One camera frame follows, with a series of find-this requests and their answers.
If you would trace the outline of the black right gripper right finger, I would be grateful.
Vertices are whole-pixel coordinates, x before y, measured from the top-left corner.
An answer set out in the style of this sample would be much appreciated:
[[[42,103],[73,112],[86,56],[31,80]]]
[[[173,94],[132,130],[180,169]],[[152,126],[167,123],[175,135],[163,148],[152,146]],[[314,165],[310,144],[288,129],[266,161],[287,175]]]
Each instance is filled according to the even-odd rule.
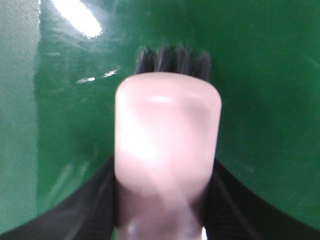
[[[204,228],[209,240],[318,240],[316,230],[251,192],[218,160],[208,185]]]

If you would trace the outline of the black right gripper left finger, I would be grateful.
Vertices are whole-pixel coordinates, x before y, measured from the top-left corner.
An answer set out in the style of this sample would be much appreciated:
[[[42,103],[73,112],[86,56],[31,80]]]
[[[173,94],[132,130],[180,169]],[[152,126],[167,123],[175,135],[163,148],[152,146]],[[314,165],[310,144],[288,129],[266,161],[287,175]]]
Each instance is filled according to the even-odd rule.
[[[110,240],[115,225],[114,157],[74,193],[2,240]]]

